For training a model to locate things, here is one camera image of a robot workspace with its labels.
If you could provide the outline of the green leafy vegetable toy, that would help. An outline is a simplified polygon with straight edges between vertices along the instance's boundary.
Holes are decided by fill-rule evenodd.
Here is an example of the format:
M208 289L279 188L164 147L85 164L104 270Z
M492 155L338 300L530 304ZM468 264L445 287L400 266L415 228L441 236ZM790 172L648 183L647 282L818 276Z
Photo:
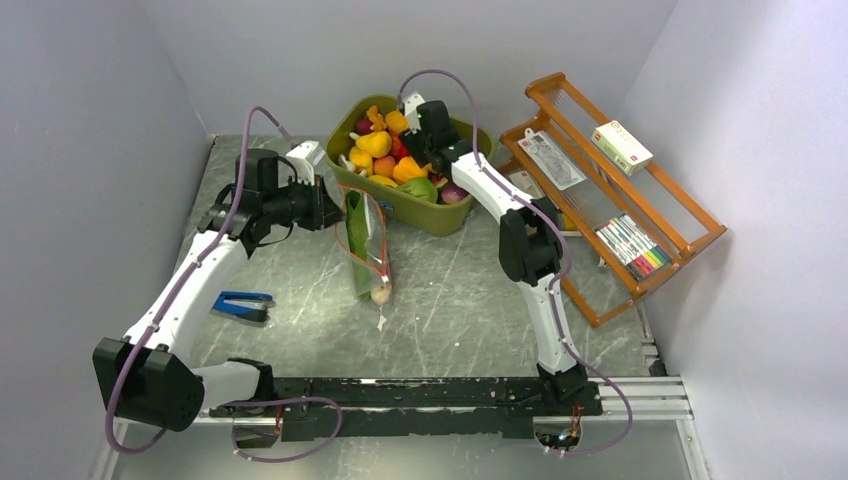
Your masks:
M371 220L368 201L361 191L354 189L347 190L343 200L347 246L352 255L354 293L360 300L370 301L370 290L379 284L380 275L369 251Z

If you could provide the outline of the clear zip top bag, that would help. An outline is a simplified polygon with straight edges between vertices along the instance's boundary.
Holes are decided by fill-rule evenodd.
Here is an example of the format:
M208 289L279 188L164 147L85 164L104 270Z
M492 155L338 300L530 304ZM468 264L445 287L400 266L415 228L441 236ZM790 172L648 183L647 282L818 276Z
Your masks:
M364 190L340 187L344 221L335 226L347 257L355 296L382 309L392 293L385 217L377 200Z

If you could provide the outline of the white garlic toy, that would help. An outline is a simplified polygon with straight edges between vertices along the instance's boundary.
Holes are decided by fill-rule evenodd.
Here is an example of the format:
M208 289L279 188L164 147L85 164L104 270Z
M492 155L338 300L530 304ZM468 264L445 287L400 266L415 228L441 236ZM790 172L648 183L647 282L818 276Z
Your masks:
M391 286L375 286L370 290L370 299L378 307L385 305L391 297Z

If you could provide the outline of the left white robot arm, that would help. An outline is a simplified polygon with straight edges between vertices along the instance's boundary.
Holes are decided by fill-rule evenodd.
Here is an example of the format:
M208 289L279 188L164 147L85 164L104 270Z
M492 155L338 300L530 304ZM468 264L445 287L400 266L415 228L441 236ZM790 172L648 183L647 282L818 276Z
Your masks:
M343 220L315 168L326 156L316 141L284 155L251 148L235 159L233 182L204 212L190 249L166 288L119 339L102 339L93 365L109 419L183 431L197 415L230 403L261 416L277 388L269 364L230 358L192 369L187 358L202 322L273 227L317 231Z

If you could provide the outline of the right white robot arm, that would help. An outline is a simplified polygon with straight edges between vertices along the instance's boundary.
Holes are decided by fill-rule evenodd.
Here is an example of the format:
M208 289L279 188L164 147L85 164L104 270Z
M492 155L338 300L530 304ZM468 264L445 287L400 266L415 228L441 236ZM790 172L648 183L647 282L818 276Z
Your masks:
M478 135L464 138L445 103L413 94L400 101L407 129L400 139L421 166L429 165L466 191L498 222L498 256L518 286L536 335L539 398L550 413L573 406L587 383L567 325L562 298L566 247L548 199L535 199L510 183L480 151Z

